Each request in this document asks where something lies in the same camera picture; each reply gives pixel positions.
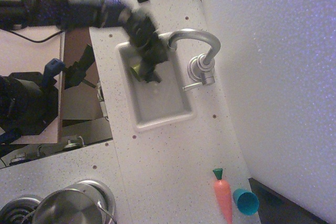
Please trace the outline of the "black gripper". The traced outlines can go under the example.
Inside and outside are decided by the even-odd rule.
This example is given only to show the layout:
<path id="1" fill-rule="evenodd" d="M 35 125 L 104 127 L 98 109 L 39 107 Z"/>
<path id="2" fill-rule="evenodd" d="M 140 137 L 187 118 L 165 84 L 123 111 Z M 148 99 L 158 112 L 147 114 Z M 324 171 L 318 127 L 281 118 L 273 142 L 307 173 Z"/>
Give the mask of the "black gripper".
<path id="1" fill-rule="evenodd" d="M 168 61 L 167 49 L 156 32 L 156 26 L 149 13 L 138 8 L 125 9 L 122 12 L 122 27 L 137 48 L 146 49 L 146 58 L 141 58 L 138 75 L 141 81 L 161 82 L 162 79 L 155 71 L 156 65 Z"/>

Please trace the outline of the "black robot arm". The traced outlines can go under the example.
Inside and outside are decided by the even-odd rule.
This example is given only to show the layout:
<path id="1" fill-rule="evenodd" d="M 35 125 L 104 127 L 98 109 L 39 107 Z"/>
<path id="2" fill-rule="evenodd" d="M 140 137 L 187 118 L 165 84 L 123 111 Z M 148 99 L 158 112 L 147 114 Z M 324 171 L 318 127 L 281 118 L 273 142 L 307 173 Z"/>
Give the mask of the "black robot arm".
<path id="1" fill-rule="evenodd" d="M 162 81 L 155 67 L 168 60 L 167 49 L 151 16 L 141 8 L 133 9 L 122 0 L 1 0 L 2 30 L 45 26 L 63 31 L 121 27 L 141 58 L 137 78 Z"/>

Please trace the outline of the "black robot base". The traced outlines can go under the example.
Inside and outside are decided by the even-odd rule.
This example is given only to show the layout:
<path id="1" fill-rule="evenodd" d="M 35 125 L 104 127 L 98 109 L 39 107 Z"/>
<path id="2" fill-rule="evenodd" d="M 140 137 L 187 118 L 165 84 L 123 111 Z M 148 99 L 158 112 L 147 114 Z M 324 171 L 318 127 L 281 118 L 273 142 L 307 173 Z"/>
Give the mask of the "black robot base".
<path id="1" fill-rule="evenodd" d="M 57 80 L 40 72 L 1 76 L 1 144 L 42 133 L 58 116 Z"/>

